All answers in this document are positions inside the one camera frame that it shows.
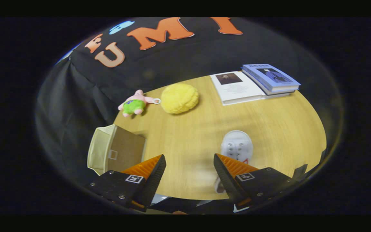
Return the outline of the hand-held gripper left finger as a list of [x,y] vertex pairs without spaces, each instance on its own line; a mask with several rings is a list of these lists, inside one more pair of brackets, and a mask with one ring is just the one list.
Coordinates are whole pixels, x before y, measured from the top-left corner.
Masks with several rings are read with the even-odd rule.
[[109,170],[86,185],[86,189],[120,207],[146,212],[151,206],[166,169],[163,154],[123,171]]

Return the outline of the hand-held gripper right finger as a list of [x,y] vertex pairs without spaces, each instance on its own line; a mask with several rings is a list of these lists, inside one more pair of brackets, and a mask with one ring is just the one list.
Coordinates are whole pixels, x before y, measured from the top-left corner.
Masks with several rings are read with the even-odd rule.
[[300,183],[271,167],[257,169],[221,154],[214,155],[214,167],[236,209],[262,207]]

